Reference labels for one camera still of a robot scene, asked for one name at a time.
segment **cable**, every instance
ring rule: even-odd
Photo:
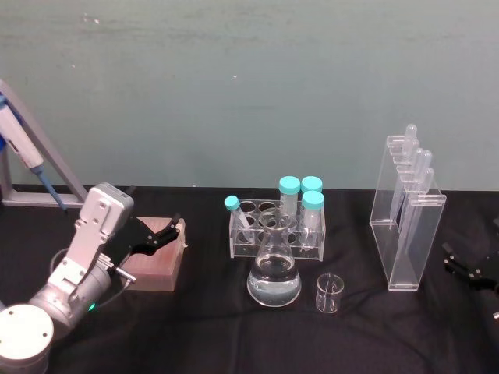
[[[68,248],[61,249],[59,252],[53,255],[52,259],[50,260],[50,274],[54,273],[54,268],[55,268],[55,261],[59,257],[59,255],[63,252],[68,252]]]
[[[123,292],[125,292],[125,290],[130,286],[130,283],[132,283],[131,280],[127,279],[125,285],[121,290],[119,290],[116,294],[112,295],[108,300],[106,300],[102,304],[97,305],[94,309],[97,310],[99,308],[102,308],[103,306],[106,306],[107,304],[115,300],[118,296],[120,296]]]

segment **black clamp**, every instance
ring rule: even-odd
[[[177,228],[179,221],[180,214],[176,213],[165,228],[154,233],[137,217],[131,217],[108,241],[103,253],[116,264],[137,253],[152,256],[159,248],[177,239],[180,232]]]
[[[475,266],[469,267],[457,257],[448,243],[444,243],[442,248],[446,271],[475,290],[491,290],[499,296],[499,251],[488,254]]]
[[[149,230],[144,242],[137,243],[132,246],[130,255],[143,253],[144,255],[152,256],[159,248],[176,240],[180,232],[180,230],[177,228],[177,224],[179,223],[179,221],[180,214],[176,213],[170,220],[170,222],[166,225],[166,227],[162,230],[156,233],[153,233],[151,230]]]

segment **micropipette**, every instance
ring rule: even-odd
[[[43,158],[10,110],[5,97],[0,94],[0,151],[6,143],[10,145],[24,165],[40,179],[57,204],[66,211],[67,207],[44,174]]]

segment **metal stand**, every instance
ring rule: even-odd
[[[45,135],[40,124],[24,106],[7,83],[0,80],[0,94],[9,102],[10,109],[14,112],[19,122],[23,125],[26,134],[36,148],[44,155],[62,177],[73,194],[61,194],[62,202],[67,207],[78,208],[83,205],[87,191],[73,174],[62,156],[55,149],[50,139]],[[49,193],[19,192],[12,186],[7,146],[0,152],[0,191],[2,202],[7,206],[57,206]]]

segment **small beaker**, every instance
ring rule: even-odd
[[[324,273],[317,278],[317,294],[315,306],[322,313],[337,312],[342,299],[345,284],[343,280],[333,273]]]

